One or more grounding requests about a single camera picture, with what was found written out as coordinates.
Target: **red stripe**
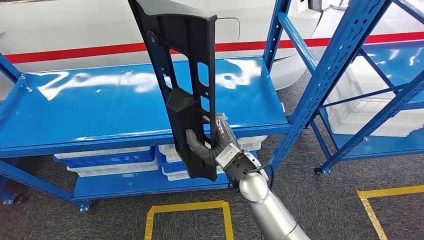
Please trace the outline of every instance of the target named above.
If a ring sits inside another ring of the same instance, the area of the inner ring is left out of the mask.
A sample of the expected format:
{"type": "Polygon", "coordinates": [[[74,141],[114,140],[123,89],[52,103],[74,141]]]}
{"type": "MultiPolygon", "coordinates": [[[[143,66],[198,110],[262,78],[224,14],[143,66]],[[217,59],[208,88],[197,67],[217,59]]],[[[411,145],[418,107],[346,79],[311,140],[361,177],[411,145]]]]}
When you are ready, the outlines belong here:
{"type": "MultiPolygon", "coordinates": [[[[315,38],[306,39],[305,42],[309,47],[324,47],[327,46],[331,38],[315,38]]],[[[414,41],[424,40],[424,32],[409,32],[409,33],[393,33],[382,35],[371,35],[366,40],[367,44],[374,43],[387,43],[399,41],[414,41]]],[[[249,51],[249,50],[262,50],[265,48],[265,41],[252,41],[252,42],[234,42],[234,43],[217,43],[215,46],[216,52],[232,52],[232,51],[249,51]]],[[[290,40],[282,40],[278,45],[279,49],[293,48],[290,40]]],[[[5,57],[13,64],[31,63],[40,61],[60,60],[60,59],[74,59],[83,57],[102,56],[110,54],[125,54],[134,52],[146,51],[144,43],[128,43],[111,46],[96,46],[85,47],[67,50],[55,51],[41,51],[10,54],[5,57]]]]}

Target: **plastic crate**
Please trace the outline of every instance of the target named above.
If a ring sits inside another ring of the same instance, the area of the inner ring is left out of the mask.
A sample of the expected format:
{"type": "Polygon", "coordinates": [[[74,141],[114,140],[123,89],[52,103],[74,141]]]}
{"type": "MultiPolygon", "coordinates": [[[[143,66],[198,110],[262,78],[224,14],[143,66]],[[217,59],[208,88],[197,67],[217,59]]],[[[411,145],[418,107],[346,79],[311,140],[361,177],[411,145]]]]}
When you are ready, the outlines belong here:
{"type": "MultiPolygon", "coordinates": [[[[363,63],[348,67],[345,74],[340,78],[333,91],[329,94],[326,103],[334,103],[343,99],[356,97],[369,92],[375,92],[388,88],[384,81],[374,72],[370,74],[363,63]]],[[[356,134],[367,124],[386,104],[392,99],[394,93],[379,94],[349,101],[330,107],[326,107],[328,122],[331,131],[335,134],[356,134]]],[[[403,110],[387,120],[382,126],[374,131],[372,136],[406,137],[409,133],[420,129],[424,124],[424,111],[403,110]]]]}
{"type": "MultiPolygon", "coordinates": [[[[253,136],[253,137],[243,137],[238,139],[238,144],[241,149],[247,151],[257,151],[261,149],[262,142],[267,138],[267,136],[253,136]]],[[[178,155],[174,144],[160,145],[159,152],[165,155],[166,161],[168,163],[181,162],[181,158],[178,155]]]]}
{"type": "Polygon", "coordinates": [[[148,161],[148,162],[88,166],[88,167],[77,167],[77,168],[67,167],[66,169],[68,171],[78,173],[80,177],[93,177],[93,176],[102,176],[102,175],[156,171],[159,169],[159,165],[158,165],[158,160],[155,157],[152,161],[148,161]]]}
{"type": "MultiPolygon", "coordinates": [[[[167,162],[165,155],[163,155],[159,151],[156,151],[156,158],[157,163],[162,168],[162,173],[167,176],[169,181],[190,178],[189,173],[187,172],[186,167],[184,166],[184,163],[182,161],[169,163],[167,162]]],[[[224,170],[222,169],[222,167],[217,166],[216,173],[224,174],[224,170]]]]}
{"type": "Polygon", "coordinates": [[[155,147],[131,147],[112,150],[55,154],[53,160],[71,169],[105,165],[148,163],[155,159],[155,147]]]}

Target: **blue shelving unit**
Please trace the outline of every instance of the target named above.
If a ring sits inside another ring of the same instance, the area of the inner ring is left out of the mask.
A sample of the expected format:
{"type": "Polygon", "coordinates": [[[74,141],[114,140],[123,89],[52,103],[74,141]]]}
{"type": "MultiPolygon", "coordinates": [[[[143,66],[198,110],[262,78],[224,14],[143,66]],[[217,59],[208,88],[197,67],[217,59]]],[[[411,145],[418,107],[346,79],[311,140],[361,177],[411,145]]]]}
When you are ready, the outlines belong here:
{"type": "MultiPolygon", "coordinates": [[[[327,94],[391,2],[351,0],[320,62],[314,59],[288,18],[290,0],[277,0],[263,56],[223,58],[215,61],[216,112],[224,112],[236,137],[283,134],[270,163],[277,169],[302,129],[319,114],[327,94]],[[312,73],[294,113],[286,117],[269,72],[281,34],[285,30],[312,73]]],[[[189,68],[174,62],[177,79],[188,88],[189,68]]],[[[0,70],[15,84],[0,107],[0,158],[94,151],[173,142],[168,116],[150,64],[94,67],[21,73],[0,54],[0,70]]],[[[199,69],[199,78],[207,70],[199,69]]],[[[396,103],[414,98],[423,84],[419,78],[403,86],[396,103]]],[[[390,117],[390,111],[373,119],[372,126],[339,145],[336,156],[328,154],[328,169],[344,158],[390,117]]],[[[227,178],[168,181],[160,170],[150,172],[79,177],[72,193],[0,161],[0,175],[31,188],[89,209],[95,199],[142,194],[171,193],[225,188],[227,178]]]]}
{"type": "MultiPolygon", "coordinates": [[[[388,5],[394,2],[421,23],[424,23],[424,14],[407,1],[386,0],[377,2],[369,1],[363,4],[372,5],[373,9],[370,11],[377,11],[377,15],[381,16],[388,5]]],[[[355,21],[358,24],[361,19],[358,17],[355,21]]],[[[369,26],[371,30],[378,21],[374,19],[372,22],[373,24],[369,26]]],[[[309,119],[309,123],[327,158],[321,167],[315,169],[317,173],[328,173],[330,168],[340,161],[424,153],[424,128],[411,132],[407,137],[370,136],[372,132],[389,118],[394,117],[399,111],[424,108],[424,55],[421,53],[423,48],[424,41],[414,41],[366,45],[358,49],[357,53],[369,62],[389,88],[319,106],[309,119]],[[331,132],[325,107],[384,92],[393,92],[395,97],[355,135],[334,134],[331,132]],[[315,125],[315,116],[321,117],[336,148],[334,154],[330,154],[321,133],[315,125]]],[[[325,63],[331,61],[328,58],[321,59],[321,62],[325,63]]],[[[337,80],[325,92],[325,96],[330,93],[337,80]]]]}

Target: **black plastic part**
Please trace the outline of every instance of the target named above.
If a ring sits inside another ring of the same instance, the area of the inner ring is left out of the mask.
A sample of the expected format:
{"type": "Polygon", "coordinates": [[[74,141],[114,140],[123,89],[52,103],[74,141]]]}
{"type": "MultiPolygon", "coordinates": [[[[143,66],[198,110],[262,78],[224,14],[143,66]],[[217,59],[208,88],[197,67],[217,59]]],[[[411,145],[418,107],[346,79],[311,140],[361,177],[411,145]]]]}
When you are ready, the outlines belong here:
{"type": "Polygon", "coordinates": [[[207,142],[212,147],[215,146],[215,21],[217,16],[202,18],[181,14],[147,15],[137,0],[128,0],[128,2],[166,104],[176,151],[184,162],[190,178],[206,178],[215,181],[216,166],[206,164],[190,149],[187,144],[186,129],[192,129],[201,143],[207,142]],[[170,50],[175,50],[188,58],[192,94],[179,87],[170,50]],[[199,81],[198,63],[208,67],[208,86],[199,81]],[[172,88],[166,85],[165,76],[170,78],[172,88]],[[209,100],[209,111],[202,108],[201,96],[209,100]],[[204,124],[210,124],[210,138],[205,135],[204,124]]]}

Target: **black cable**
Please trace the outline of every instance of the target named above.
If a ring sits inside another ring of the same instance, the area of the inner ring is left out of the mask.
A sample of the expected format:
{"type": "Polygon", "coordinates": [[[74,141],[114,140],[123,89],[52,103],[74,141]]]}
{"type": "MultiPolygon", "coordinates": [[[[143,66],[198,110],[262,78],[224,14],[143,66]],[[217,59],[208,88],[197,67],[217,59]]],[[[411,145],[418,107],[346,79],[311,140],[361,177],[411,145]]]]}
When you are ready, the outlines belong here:
{"type": "Polygon", "coordinates": [[[274,183],[274,168],[271,164],[267,163],[267,164],[265,164],[265,165],[263,165],[259,168],[253,169],[251,171],[246,170],[246,172],[247,173],[257,173],[257,172],[261,171],[262,169],[264,169],[266,167],[269,167],[271,169],[271,179],[269,181],[269,190],[271,191],[273,189],[273,183],[274,183]]]}
{"type": "Polygon", "coordinates": [[[227,175],[226,178],[228,179],[228,188],[230,190],[233,190],[233,189],[237,189],[238,190],[238,188],[239,188],[238,182],[232,176],[228,176],[227,175]]]}

